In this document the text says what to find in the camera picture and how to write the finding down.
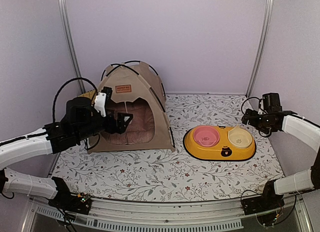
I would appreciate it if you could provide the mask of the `cream cat bowl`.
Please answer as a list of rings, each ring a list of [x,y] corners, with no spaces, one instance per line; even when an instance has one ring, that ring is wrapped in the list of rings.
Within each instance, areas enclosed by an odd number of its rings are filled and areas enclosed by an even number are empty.
[[[235,126],[231,129],[228,134],[229,142],[240,149],[245,149],[250,147],[253,142],[252,135],[246,131],[245,129],[241,128],[239,125]]]

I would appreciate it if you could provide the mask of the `pink checkered cushion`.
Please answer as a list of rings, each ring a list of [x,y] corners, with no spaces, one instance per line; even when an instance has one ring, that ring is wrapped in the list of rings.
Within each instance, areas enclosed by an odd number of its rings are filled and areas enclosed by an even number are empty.
[[[133,119],[123,134],[104,133],[103,138],[110,144],[133,145],[150,142],[155,134],[155,121],[148,102],[142,98],[134,102],[115,103],[110,101],[108,108],[117,112],[133,114]]]

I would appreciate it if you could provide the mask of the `yellow double bowl stand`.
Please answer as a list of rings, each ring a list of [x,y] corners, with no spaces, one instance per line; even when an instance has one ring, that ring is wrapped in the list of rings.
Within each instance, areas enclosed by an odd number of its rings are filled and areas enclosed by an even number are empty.
[[[237,148],[229,142],[228,132],[234,128],[231,126],[213,126],[220,134],[219,143],[213,147],[200,146],[193,139],[196,127],[189,130],[183,138],[183,146],[186,152],[196,159],[204,161],[246,161],[256,153],[257,146],[253,136],[252,144],[245,149]]]

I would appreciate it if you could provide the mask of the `pink pet bowl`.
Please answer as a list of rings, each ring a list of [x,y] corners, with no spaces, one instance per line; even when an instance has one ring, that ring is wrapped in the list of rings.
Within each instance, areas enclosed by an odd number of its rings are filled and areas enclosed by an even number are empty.
[[[193,132],[194,141],[203,147],[213,147],[220,141],[220,133],[213,126],[197,126]]]

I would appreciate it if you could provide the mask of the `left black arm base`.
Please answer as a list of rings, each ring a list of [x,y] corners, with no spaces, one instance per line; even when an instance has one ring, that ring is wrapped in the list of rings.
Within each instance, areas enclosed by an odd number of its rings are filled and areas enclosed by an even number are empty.
[[[55,207],[62,214],[63,220],[67,225],[73,226],[72,221],[76,217],[69,214],[69,212],[88,215],[92,206],[91,197],[83,203],[77,198],[77,194],[71,193],[62,178],[52,177],[52,180],[55,182],[57,194],[54,198],[48,200],[48,204]]]

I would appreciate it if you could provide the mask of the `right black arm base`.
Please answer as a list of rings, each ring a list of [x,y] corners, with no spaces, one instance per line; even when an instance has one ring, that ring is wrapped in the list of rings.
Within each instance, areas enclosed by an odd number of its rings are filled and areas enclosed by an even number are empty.
[[[257,194],[257,196],[243,199],[246,192],[253,192],[254,194]],[[274,211],[257,217],[257,221],[260,225],[269,227],[276,224],[283,211],[283,206],[285,205],[283,197],[283,195],[276,194],[275,180],[271,180],[264,185],[261,194],[250,189],[245,190],[240,196],[240,202],[245,215],[266,212],[279,208],[279,212]]]

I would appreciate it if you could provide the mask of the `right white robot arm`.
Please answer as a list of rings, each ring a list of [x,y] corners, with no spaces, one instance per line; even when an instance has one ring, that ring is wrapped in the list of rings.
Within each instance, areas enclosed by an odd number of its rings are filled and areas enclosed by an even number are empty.
[[[242,124],[254,127],[261,136],[270,137],[272,133],[289,134],[316,152],[316,158],[310,169],[293,175],[268,181],[259,198],[258,205],[269,210],[278,201],[278,197],[286,193],[307,192],[320,188],[320,126],[300,117],[290,110],[283,110],[278,93],[266,93],[258,100],[258,110],[240,108],[243,116]]]

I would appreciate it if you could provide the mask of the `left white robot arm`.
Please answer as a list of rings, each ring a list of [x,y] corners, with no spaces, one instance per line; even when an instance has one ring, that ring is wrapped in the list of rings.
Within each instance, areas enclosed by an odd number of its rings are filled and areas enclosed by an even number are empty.
[[[86,97],[66,103],[66,114],[60,122],[45,125],[30,134],[0,144],[0,190],[55,199],[64,209],[74,205],[74,197],[63,179],[42,178],[16,172],[11,164],[48,154],[57,154],[79,145],[81,141],[102,132],[122,134],[133,119],[130,113],[105,109],[106,98],[99,93],[93,105]]]

